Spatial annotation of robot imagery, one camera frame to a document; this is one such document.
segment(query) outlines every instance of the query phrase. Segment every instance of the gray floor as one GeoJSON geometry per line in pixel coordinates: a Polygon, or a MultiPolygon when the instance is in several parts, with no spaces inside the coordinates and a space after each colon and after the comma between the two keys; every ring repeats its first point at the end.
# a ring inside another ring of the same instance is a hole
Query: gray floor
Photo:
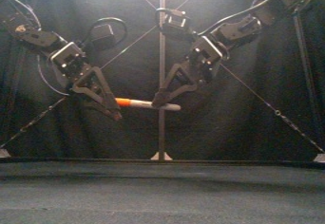
{"type": "Polygon", "coordinates": [[[0,223],[309,223],[325,172],[281,166],[0,164],[0,223]]]}

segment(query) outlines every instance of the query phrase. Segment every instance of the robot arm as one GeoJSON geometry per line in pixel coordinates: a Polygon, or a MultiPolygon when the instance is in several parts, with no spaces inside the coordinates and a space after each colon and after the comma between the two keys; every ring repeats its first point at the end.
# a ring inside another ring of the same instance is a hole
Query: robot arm
{"type": "Polygon", "coordinates": [[[119,120],[119,106],[99,67],[91,67],[86,53],[55,32],[43,31],[12,0],[0,0],[0,21],[28,49],[43,54],[70,82],[69,89],[83,97],[87,107],[119,120]]]}
{"type": "Polygon", "coordinates": [[[305,6],[305,2],[309,0],[256,0],[250,9],[226,17],[201,33],[193,31],[185,12],[158,9],[157,21],[158,13],[166,14],[160,26],[162,34],[190,41],[192,48],[186,59],[172,67],[153,106],[161,107],[181,94],[205,86],[216,76],[221,61],[230,59],[230,50],[252,42],[263,28],[272,26],[300,5],[305,6]]]}

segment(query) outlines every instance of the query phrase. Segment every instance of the black backdrop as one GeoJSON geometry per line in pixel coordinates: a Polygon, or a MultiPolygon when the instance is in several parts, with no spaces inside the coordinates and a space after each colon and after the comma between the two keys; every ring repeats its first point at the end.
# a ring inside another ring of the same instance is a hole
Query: black backdrop
{"type": "MultiPolygon", "coordinates": [[[[166,7],[188,12],[196,30],[248,9],[253,0],[166,0],[166,7]]],[[[160,0],[28,0],[43,30],[54,30],[67,41],[85,37],[93,22],[118,17],[129,26],[127,40],[113,50],[89,52],[93,65],[103,66],[117,97],[151,101],[160,88],[160,32],[154,14],[160,0]]],[[[316,100],[324,118],[325,0],[313,0],[304,12],[304,25],[313,61],[316,100]]],[[[2,142],[62,95],[38,75],[36,55],[2,31],[2,142]]],[[[166,39],[166,68],[181,62],[186,42],[166,39]]],[[[267,101],[295,121],[308,135],[317,136],[309,92],[292,17],[287,17],[252,44],[232,53],[228,67],[267,101]]],[[[40,67],[50,83],[61,88],[51,65],[40,67]]],[[[184,110],[166,112],[166,152],[174,159],[312,160],[309,142],[276,117],[261,100],[221,68],[209,88],[178,99],[184,110]]],[[[111,121],[81,102],[69,99],[39,124],[6,147],[19,157],[150,159],[158,152],[158,111],[122,109],[123,120],[111,121]]]]}

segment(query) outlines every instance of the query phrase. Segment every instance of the vertical pole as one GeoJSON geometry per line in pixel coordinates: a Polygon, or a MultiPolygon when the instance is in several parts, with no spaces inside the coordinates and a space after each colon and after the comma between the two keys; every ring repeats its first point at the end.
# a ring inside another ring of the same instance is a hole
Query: vertical pole
{"type": "Polygon", "coordinates": [[[296,28],[296,34],[297,34],[297,40],[299,40],[299,46],[300,46],[303,67],[304,67],[304,71],[305,71],[307,85],[308,85],[308,90],[309,90],[311,107],[312,107],[312,114],[313,114],[313,126],[316,128],[317,141],[324,146],[325,137],[324,137],[324,129],[323,129],[323,123],[321,123],[321,113],[320,113],[319,102],[316,99],[312,62],[311,62],[311,58],[309,58],[300,10],[296,11],[296,13],[295,13],[293,21],[295,21],[295,28],[296,28]]]}
{"type": "MultiPolygon", "coordinates": [[[[161,8],[165,8],[165,1],[161,0],[161,8]]],[[[161,25],[164,22],[164,13],[161,13],[161,25]]],[[[164,85],[165,81],[165,36],[160,35],[161,41],[161,66],[160,66],[160,86],[164,85]]],[[[160,110],[160,160],[165,160],[165,110],[160,110]]]]}

